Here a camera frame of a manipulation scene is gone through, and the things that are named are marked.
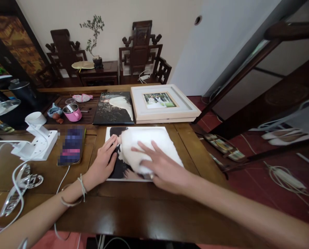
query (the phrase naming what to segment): white high heel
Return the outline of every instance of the white high heel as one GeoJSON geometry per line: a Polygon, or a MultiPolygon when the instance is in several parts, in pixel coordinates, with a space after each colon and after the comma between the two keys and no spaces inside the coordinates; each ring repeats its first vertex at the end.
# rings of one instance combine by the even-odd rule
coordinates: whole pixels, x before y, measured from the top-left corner
{"type": "Polygon", "coordinates": [[[309,133],[297,133],[289,136],[275,138],[269,141],[272,145],[290,145],[295,142],[300,142],[309,139],[309,133]]]}
{"type": "Polygon", "coordinates": [[[289,128],[289,129],[283,129],[283,130],[277,130],[273,132],[266,133],[262,136],[263,139],[274,139],[282,136],[289,136],[298,132],[301,132],[301,129],[298,128],[289,128]]]}

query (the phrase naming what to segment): hand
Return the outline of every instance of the hand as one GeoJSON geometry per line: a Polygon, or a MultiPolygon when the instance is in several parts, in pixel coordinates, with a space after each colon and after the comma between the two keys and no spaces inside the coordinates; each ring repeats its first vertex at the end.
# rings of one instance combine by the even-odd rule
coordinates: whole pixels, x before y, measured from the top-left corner
{"type": "Polygon", "coordinates": [[[84,184],[87,191],[90,191],[90,189],[106,181],[112,173],[118,155],[116,152],[112,155],[118,144],[117,138],[116,135],[112,135],[109,140],[104,143],[103,147],[98,149],[95,161],[84,175],[86,179],[84,184]]]}
{"type": "Polygon", "coordinates": [[[144,153],[152,159],[152,161],[143,160],[140,165],[149,168],[155,173],[153,177],[154,184],[168,192],[183,194],[194,175],[167,156],[154,141],[151,141],[154,150],[146,147],[140,141],[137,144],[143,151],[135,147],[132,147],[131,150],[144,153]]]}

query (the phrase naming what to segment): plant pot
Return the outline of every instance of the plant pot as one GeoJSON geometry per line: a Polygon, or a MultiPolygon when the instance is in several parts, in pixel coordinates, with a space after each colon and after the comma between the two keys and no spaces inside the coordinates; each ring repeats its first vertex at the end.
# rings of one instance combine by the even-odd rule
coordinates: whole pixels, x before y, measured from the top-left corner
{"type": "Polygon", "coordinates": [[[95,69],[103,69],[103,59],[99,55],[92,58],[95,69]]]}

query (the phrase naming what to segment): carved wooden chair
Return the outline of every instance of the carved wooden chair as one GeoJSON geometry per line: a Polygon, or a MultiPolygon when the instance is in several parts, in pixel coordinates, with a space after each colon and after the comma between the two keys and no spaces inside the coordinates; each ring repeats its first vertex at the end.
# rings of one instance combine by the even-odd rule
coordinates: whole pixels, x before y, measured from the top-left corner
{"type": "Polygon", "coordinates": [[[43,70],[36,73],[35,76],[44,88],[49,88],[56,82],[62,80],[60,70],[55,64],[46,66],[43,70]]]}
{"type": "Polygon", "coordinates": [[[75,74],[75,69],[72,64],[78,61],[86,61],[85,50],[79,50],[80,43],[74,43],[69,40],[68,29],[51,30],[53,43],[45,46],[51,51],[47,53],[52,64],[57,65],[58,69],[65,69],[72,77],[75,74]]]}
{"type": "Polygon", "coordinates": [[[139,74],[146,69],[146,65],[154,64],[151,77],[146,83],[166,84],[172,67],[160,57],[162,44],[157,44],[161,34],[157,37],[151,34],[152,20],[133,22],[133,35],[127,40],[122,39],[125,47],[119,48],[120,84],[137,84],[139,74]]]}

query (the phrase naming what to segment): round fan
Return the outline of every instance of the round fan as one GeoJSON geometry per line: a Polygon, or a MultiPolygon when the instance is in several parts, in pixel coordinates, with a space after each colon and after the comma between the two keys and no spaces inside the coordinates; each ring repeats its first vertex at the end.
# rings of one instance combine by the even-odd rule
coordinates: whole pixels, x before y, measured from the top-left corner
{"type": "Polygon", "coordinates": [[[81,61],[73,63],[72,68],[79,69],[80,73],[82,69],[93,69],[95,66],[93,62],[81,61]]]}

